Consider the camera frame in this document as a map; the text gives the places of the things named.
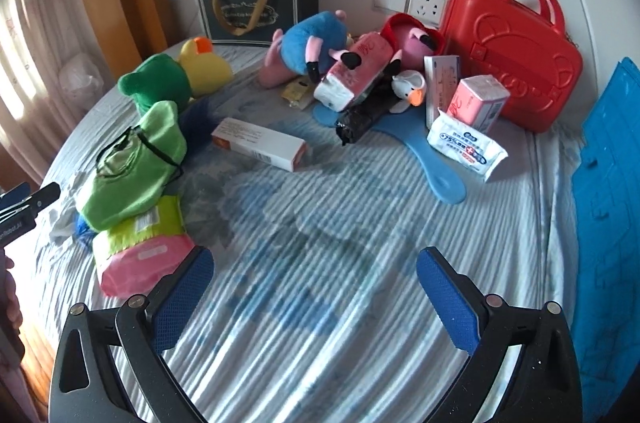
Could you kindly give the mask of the person left hand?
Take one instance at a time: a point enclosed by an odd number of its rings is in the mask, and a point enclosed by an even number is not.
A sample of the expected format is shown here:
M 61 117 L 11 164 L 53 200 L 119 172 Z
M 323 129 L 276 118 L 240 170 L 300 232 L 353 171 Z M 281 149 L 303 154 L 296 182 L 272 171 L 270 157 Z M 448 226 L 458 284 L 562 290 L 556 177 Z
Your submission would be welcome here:
M 12 330 L 15 334 L 20 333 L 23 324 L 23 315 L 21 312 L 20 301 L 16 295 L 16 283 L 12 276 L 11 269 L 15 266 L 6 254 L 1 255 L 1 271 L 3 277 L 3 285 L 1 287 L 4 305 L 6 306 L 6 319 L 9 320 Z

